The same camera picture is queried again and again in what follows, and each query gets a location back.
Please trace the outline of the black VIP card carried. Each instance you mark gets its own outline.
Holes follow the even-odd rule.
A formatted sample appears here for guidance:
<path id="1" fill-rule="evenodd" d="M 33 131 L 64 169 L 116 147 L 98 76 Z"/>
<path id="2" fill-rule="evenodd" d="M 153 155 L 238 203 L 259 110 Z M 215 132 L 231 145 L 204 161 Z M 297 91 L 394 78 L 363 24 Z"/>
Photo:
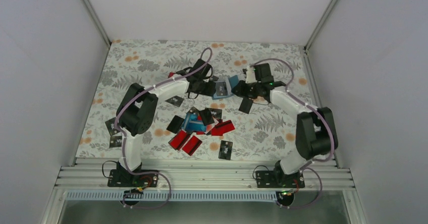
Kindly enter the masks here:
<path id="1" fill-rule="evenodd" d="M 225 81 L 216 82 L 216 97 L 223 97 L 228 95 L 227 84 Z"/>

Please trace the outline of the blue leather card holder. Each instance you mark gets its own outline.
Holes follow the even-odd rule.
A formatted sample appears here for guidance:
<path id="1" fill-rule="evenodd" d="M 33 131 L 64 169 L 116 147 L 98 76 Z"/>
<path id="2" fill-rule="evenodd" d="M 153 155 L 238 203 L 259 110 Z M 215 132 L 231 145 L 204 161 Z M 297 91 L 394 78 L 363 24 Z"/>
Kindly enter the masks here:
<path id="1" fill-rule="evenodd" d="M 233 96 L 232 89 L 239 83 L 238 75 L 226 77 L 215 81 L 215 93 L 212 99 L 223 99 Z"/>

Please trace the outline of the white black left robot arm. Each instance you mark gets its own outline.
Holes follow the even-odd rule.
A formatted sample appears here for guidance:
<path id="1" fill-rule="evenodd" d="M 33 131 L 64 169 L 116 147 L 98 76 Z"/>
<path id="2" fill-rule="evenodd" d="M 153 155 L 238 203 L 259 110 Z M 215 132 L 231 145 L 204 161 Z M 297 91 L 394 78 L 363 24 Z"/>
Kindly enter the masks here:
<path id="1" fill-rule="evenodd" d="M 174 73 L 155 85 L 144 87 L 134 83 L 129 86 L 114 121 L 114 128 L 123 137 L 120 179 L 127 186 L 140 181 L 141 173 L 137 169 L 141 166 L 141 144 L 137 140 L 151 127 L 157 104 L 185 93 L 212 96 L 215 87 L 207 76 L 211 70 L 208 61 L 198 59 L 190 69 Z"/>

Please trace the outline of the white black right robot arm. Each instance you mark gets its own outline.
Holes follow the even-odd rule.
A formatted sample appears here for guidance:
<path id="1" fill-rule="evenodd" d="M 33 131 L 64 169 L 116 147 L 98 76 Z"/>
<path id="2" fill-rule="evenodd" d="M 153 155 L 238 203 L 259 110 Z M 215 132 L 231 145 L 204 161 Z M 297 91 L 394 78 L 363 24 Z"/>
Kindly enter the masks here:
<path id="1" fill-rule="evenodd" d="M 289 84 L 275 81 L 265 60 L 244 69 L 245 80 L 240 80 L 232 92 L 241 97 L 239 110 L 249 113 L 254 99 L 262 97 L 268 103 L 295 114 L 296 151 L 276 162 L 273 179 L 277 186 L 286 187 L 293 176 L 315 161 L 328 161 L 338 147 L 332 111 L 304 102 L 288 89 Z"/>

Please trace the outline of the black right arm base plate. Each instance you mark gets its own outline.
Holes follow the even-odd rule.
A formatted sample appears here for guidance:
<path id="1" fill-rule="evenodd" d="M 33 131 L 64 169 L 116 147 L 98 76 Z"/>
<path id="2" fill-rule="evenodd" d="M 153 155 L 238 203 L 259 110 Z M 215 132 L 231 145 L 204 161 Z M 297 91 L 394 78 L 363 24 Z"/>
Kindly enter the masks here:
<path id="1" fill-rule="evenodd" d="M 296 172 L 290 175 L 276 174 L 274 171 L 256 171 L 255 179 L 258 188 L 304 188 L 303 173 Z"/>

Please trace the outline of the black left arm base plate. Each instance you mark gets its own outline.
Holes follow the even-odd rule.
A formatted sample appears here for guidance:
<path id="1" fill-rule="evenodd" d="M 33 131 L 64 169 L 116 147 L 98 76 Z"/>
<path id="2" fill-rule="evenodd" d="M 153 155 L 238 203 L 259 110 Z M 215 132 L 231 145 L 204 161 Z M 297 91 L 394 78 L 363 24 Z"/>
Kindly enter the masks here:
<path id="1" fill-rule="evenodd" d="M 159 171 L 140 170 L 138 173 L 144 175 L 132 175 L 125 169 L 111 170 L 107 186 L 108 187 L 156 187 Z"/>

